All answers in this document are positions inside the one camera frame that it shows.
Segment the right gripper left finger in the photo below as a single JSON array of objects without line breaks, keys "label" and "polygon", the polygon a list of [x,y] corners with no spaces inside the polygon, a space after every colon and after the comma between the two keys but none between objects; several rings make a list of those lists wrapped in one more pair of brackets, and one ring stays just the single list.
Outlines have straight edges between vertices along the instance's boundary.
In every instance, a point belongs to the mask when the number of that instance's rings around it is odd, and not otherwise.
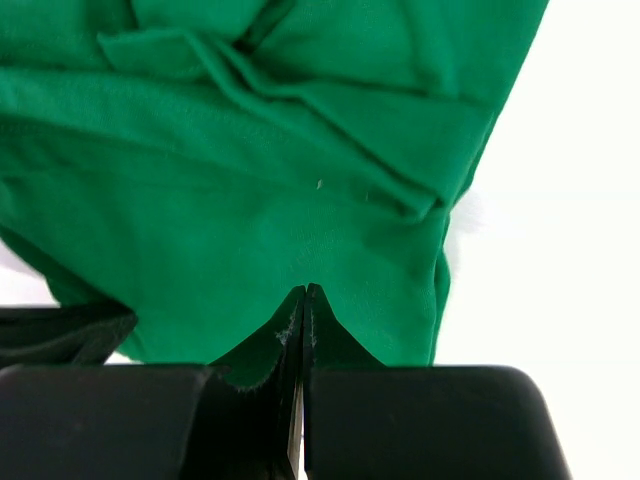
[{"label": "right gripper left finger", "polygon": [[293,479],[305,290],[210,364],[1,366],[5,479]]}]

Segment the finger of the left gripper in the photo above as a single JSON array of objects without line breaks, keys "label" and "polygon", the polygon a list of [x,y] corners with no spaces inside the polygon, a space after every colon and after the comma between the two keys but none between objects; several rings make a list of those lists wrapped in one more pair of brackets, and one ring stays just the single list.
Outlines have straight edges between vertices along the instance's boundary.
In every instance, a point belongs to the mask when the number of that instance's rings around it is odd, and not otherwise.
[{"label": "finger of the left gripper", "polygon": [[1,366],[102,365],[137,322],[121,304],[3,307]]}]

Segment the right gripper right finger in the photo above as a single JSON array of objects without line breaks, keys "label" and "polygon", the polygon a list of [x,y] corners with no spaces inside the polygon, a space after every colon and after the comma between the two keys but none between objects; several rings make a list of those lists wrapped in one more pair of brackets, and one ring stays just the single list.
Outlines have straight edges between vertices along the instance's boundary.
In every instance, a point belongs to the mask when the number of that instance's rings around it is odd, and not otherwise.
[{"label": "right gripper right finger", "polygon": [[321,286],[303,313],[304,468],[312,479],[566,479],[537,385],[506,366],[388,367]]}]

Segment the green t-shirt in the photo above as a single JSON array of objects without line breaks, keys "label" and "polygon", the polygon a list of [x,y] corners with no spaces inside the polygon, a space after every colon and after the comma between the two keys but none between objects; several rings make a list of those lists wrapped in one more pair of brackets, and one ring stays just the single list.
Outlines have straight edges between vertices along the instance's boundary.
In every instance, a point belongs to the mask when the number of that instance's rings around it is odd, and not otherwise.
[{"label": "green t-shirt", "polygon": [[1,237],[63,305],[210,362],[317,283],[432,363],[444,240],[543,1],[5,1]]}]

